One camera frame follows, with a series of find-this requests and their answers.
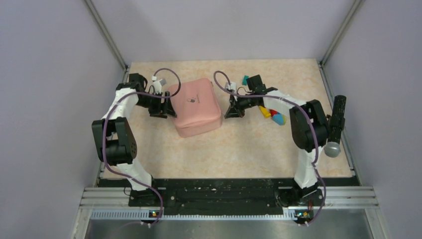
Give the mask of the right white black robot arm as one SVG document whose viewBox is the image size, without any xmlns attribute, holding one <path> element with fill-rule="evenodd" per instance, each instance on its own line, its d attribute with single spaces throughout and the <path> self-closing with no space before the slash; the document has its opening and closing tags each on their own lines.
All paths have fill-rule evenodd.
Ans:
<svg viewBox="0 0 422 239">
<path fill-rule="evenodd" d="M 317 191 L 319 155 L 330 133 L 321 103 L 318 100 L 297 100 L 277 88 L 268 88 L 260 75 L 250 77 L 246 82 L 249 92 L 245 95 L 237 93 L 236 83 L 230 80 L 222 87 L 230 94 L 229 108 L 224 117 L 242 118 L 246 109 L 260 106 L 290 120 L 292 139 L 299 150 L 292 199 L 298 205 L 305 205 L 312 199 L 312 193 Z"/>
</svg>

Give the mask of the pink medicine kit case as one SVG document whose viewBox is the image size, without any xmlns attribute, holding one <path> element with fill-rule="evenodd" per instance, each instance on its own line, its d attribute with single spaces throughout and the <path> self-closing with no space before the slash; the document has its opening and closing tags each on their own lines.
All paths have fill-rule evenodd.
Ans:
<svg viewBox="0 0 422 239">
<path fill-rule="evenodd" d="M 222 125 L 221 108 L 207 78 L 182 83 L 170 102 L 176 113 L 172 122 L 180 137 L 199 135 Z"/>
</svg>

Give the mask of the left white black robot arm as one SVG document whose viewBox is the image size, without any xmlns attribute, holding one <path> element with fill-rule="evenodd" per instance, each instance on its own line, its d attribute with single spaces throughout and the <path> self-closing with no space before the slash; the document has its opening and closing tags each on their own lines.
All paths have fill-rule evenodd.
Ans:
<svg viewBox="0 0 422 239">
<path fill-rule="evenodd" d="M 148 206 L 159 201 L 158 190 L 152 188 L 153 177 L 137 159 L 137 144 L 129 125 L 129 117 L 134 107 L 148 109 L 150 117 L 175 118 L 177 116 L 170 98 L 181 89 L 176 85 L 176 92 L 163 91 L 165 79 L 152 76 L 152 82 L 138 74 L 128 76 L 128 82 L 118 84 L 115 98 L 107 113 L 92 122 L 96 151 L 101 162 L 112 173 L 125 177 L 134 191 L 141 192 L 141 200 Z"/>
</svg>

